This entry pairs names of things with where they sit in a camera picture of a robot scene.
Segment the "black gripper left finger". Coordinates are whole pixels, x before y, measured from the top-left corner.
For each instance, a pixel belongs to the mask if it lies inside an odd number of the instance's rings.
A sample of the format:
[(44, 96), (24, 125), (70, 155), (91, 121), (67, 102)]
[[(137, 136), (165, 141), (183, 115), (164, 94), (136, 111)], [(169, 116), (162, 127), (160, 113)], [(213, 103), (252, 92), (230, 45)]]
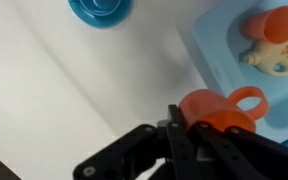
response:
[(192, 146), (185, 136), (181, 117), (176, 105), (168, 106), (167, 137), (176, 180), (196, 180), (195, 160)]

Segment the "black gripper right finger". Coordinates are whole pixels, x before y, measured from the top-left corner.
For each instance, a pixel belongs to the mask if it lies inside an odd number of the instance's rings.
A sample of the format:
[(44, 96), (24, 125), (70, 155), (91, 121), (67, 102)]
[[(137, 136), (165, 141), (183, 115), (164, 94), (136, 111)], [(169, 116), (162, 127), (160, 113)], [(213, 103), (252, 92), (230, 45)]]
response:
[(280, 145), (233, 126), (224, 132), (208, 123), (188, 131), (197, 180), (283, 180)]

